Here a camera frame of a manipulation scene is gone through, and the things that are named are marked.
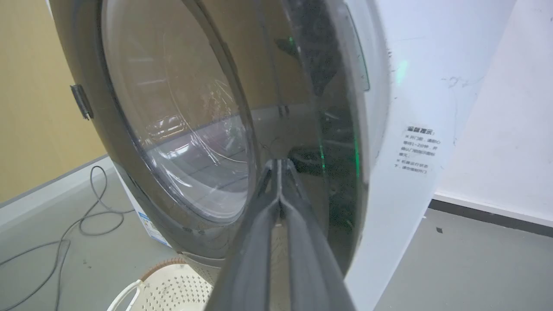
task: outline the black cable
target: black cable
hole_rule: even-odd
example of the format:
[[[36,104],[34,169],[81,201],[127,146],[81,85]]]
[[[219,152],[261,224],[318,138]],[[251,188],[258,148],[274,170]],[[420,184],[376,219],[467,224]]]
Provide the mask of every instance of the black cable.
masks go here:
[[[102,190],[102,193],[100,195],[98,195],[98,192],[96,192],[96,188],[94,187],[94,183],[92,182],[92,173],[94,172],[94,169],[96,168],[99,168],[102,170],[102,173],[104,175],[104,179],[106,181],[105,185],[104,185],[104,188]],[[56,268],[58,267],[58,260],[59,260],[59,257],[60,257],[60,249],[61,249],[61,244],[63,242],[67,242],[67,248],[65,249],[65,252],[61,258],[61,263],[60,263],[60,269],[59,269],[59,273],[58,273],[58,289],[57,289],[57,294],[56,294],[56,307],[55,307],[55,311],[58,311],[58,308],[59,308],[59,303],[60,303],[60,296],[61,296],[61,270],[63,269],[63,266],[64,266],[64,263],[65,263],[65,258],[67,257],[67,252],[69,251],[69,247],[71,246],[71,241],[70,240],[64,240],[64,237],[65,235],[69,232],[69,230],[71,230],[71,228],[73,228],[73,226],[75,226],[76,224],[79,224],[79,231],[84,235],[84,236],[99,236],[99,235],[104,235],[104,234],[108,234],[112,231],[114,231],[115,229],[119,228],[122,224],[123,224],[123,221],[125,220],[125,216],[124,214],[126,213],[129,213],[129,212],[132,212],[134,210],[128,210],[128,211],[116,211],[116,210],[113,210],[112,208],[108,207],[106,204],[104,204],[104,202],[102,201],[102,197],[104,195],[104,193],[106,193],[106,190],[107,190],[107,174],[106,174],[106,171],[100,167],[100,166],[97,166],[95,165],[94,167],[92,167],[92,169],[90,169],[90,176],[89,176],[89,182],[90,182],[90,187],[92,189],[92,192],[94,193],[94,196],[96,196],[96,202],[94,202],[94,204],[92,204],[92,206],[86,211],[86,213],[84,214],[83,217],[79,218],[78,220],[76,220],[75,222],[73,222],[64,232],[64,234],[61,235],[61,238],[59,240],[56,240],[56,241],[52,241],[52,242],[48,242],[48,243],[44,243],[44,244],[41,244],[41,245],[38,245],[38,246],[35,246],[35,247],[32,247],[26,251],[23,251],[11,258],[8,258],[7,260],[4,260],[3,262],[0,262],[0,266],[11,261],[11,260],[14,260],[16,259],[17,257],[21,256],[21,255],[24,255],[28,252],[31,252],[31,251],[34,251],[36,249],[39,249],[39,248],[42,248],[44,246],[49,246],[49,245],[52,245],[52,244],[57,244],[58,245],[58,249],[56,251],[56,257],[55,257],[55,261],[54,261],[54,266],[52,268],[52,271],[50,271],[50,274],[46,277],[46,279],[44,279],[44,281],[35,289],[33,290],[30,294],[28,294],[25,298],[21,299],[20,301],[16,302],[15,304],[7,307],[7,308],[4,308],[4,309],[1,309],[0,311],[10,311],[12,310],[13,308],[17,307],[18,305],[24,303],[25,301],[27,301],[29,298],[31,298],[36,292],[38,292],[43,286],[44,284],[46,284],[51,278],[52,278],[52,275],[54,275],[54,272],[56,271]],[[96,207],[96,205],[98,205],[98,203],[100,203],[104,208],[106,208],[108,211],[103,211],[103,212],[97,212],[95,214],[91,214],[89,215],[89,213],[92,211],[92,209],[94,209]],[[116,215],[119,215],[121,217],[121,221],[113,228],[107,230],[107,231],[104,231],[104,232],[99,232],[99,233],[90,233],[90,232],[86,232],[82,229],[82,223],[84,222],[84,220],[88,219],[88,218],[91,218],[91,217],[94,217],[94,216],[98,216],[98,215],[103,215],[103,214],[116,214]]]

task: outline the front-loading washing machine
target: front-loading washing machine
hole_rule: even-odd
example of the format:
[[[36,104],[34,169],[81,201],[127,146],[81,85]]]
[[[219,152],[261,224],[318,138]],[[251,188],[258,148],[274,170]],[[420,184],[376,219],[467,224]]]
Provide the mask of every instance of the front-loading washing machine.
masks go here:
[[[513,2],[50,7],[83,116],[192,268],[215,282],[264,164],[287,158],[357,308],[372,309],[432,197]],[[275,227],[277,283],[287,238]]]

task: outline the basket handle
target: basket handle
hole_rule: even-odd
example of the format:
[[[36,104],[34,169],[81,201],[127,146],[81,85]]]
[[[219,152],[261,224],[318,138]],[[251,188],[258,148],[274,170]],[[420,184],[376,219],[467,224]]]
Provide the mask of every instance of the basket handle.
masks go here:
[[[112,303],[109,305],[109,308],[107,308],[107,311],[115,311],[117,307],[121,304],[123,299],[127,295],[129,295],[133,290],[137,290],[137,292],[134,294],[133,300],[129,303],[129,306],[127,307],[126,311],[130,311],[132,306],[134,305],[134,302],[137,300],[138,295],[140,294],[140,285],[142,285],[142,280],[138,279],[134,281],[133,283],[129,284],[127,287],[125,287],[124,290],[122,290],[117,297],[112,301]]]

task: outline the wooden panel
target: wooden panel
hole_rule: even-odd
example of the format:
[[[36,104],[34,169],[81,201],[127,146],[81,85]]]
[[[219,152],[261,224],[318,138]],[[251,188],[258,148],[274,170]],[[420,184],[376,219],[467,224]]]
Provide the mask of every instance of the wooden panel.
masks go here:
[[[44,0],[0,1],[0,202],[103,154]]]

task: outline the laundry basket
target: laundry basket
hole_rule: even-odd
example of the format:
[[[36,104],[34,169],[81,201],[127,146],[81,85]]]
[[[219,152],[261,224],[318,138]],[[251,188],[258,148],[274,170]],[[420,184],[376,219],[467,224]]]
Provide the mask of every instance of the laundry basket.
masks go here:
[[[202,311],[212,286],[182,258],[173,258],[150,269],[129,284],[109,305],[115,311],[125,297],[136,291],[126,311]]]

